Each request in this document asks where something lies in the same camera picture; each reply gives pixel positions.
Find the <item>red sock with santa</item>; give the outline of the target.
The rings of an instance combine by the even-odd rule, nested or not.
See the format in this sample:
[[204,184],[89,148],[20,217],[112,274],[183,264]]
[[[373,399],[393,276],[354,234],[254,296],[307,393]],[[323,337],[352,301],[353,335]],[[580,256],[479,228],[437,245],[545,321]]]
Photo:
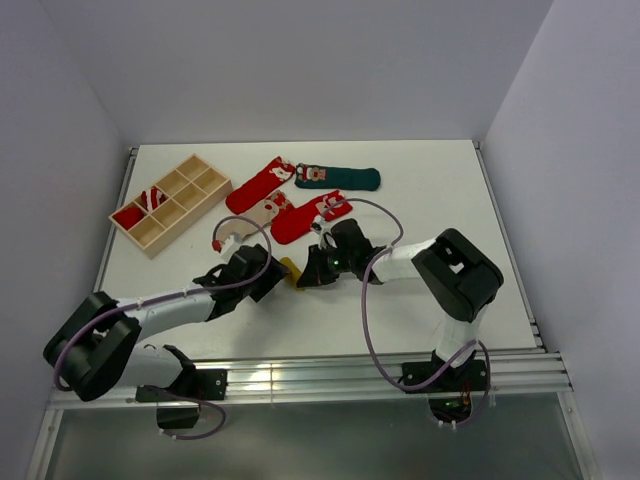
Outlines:
[[113,215],[113,219],[119,224],[125,231],[130,230],[145,216],[143,210],[137,206],[131,206],[124,208]]

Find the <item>yellow sock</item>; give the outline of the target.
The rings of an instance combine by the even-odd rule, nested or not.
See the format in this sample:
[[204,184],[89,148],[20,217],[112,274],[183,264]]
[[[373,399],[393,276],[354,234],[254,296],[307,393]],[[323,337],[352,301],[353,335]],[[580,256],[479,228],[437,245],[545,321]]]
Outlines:
[[279,261],[288,269],[288,273],[285,276],[285,282],[294,290],[303,291],[304,288],[297,285],[297,282],[302,275],[302,271],[289,257],[282,257],[279,259]]

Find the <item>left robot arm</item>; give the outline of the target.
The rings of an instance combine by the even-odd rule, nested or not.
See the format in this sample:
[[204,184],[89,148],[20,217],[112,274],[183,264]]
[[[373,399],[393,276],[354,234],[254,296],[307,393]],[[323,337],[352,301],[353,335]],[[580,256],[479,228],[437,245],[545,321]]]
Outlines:
[[56,379],[85,402],[117,384],[159,388],[172,399],[197,396],[204,387],[194,361],[175,346],[150,344],[149,337],[217,319],[245,298],[258,302],[288,272],[256,244],[158,297],[114,299],[94,292],[49,340],[43,357]]

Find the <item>wooden compartment tray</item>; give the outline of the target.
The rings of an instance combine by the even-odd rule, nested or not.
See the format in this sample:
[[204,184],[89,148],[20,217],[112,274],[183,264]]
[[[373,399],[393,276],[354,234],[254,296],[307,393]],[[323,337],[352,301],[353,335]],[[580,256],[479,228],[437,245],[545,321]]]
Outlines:
[[[155,211],[147,213],[136,203],[136,199],[143,190],[152,186],[161,189],[167,200]],[[148,258],[153,258],[223,202],[233,191],[233,186],[226,175],[201,157],[192,155],[145,189],[113,212],[109,220]],[[139,207],[145,216],[125,231],[115,222],[113,215],[131,206]]]

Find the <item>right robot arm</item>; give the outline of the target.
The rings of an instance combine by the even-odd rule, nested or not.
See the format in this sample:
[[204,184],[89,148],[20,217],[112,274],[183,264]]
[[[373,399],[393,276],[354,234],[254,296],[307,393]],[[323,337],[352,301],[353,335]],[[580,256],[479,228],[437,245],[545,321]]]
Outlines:
[[320,235],[308,250],[299,288],[336,282],[343,273],[364,286],[419,279],[444,312],[445,322],[433,356],[435,383],[452,390],[468,374],[475,356],[481,319],[504,283],[500,269],[454,228],[433,239],[401,247],[375,247],[354,219],[343,220]]

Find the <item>red white striped sock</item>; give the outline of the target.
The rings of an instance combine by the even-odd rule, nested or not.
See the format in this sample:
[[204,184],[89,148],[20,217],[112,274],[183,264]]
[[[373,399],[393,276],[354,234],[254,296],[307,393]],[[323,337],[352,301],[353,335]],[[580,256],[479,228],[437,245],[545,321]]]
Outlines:
[[152,186],[141,192],[136,203],[147,213],[155,211],[167,200],[164,192],[156,186]]

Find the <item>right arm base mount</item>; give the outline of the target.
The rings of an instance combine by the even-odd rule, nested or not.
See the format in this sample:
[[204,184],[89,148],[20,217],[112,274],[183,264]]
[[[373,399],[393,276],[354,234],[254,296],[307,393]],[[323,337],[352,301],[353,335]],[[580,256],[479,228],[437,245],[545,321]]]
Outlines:
[[468,423],[486,404],[491,388],[490,369],[484,360],[471,357],[462,366],[448,367],[431,383],[415,389],[443,365],[438,359],[402,363],[398,383],[407,394],[426,394],[436,424],[455,430]]

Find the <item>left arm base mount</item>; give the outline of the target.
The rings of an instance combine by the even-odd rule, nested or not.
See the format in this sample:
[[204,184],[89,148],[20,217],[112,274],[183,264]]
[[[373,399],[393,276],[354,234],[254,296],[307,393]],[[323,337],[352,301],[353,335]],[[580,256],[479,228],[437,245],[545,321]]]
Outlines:
[[[226,369],[191,369],[169,387],[139,386],[135,401],[156,404],[156,423],[162,434],[184,441],[204,439],[218,433],[226,423],[227,413],[216,401],[225,399],[227,380]],[[211,430],[188,433],[205,413],[212,412],[218,415],[218,423]]]

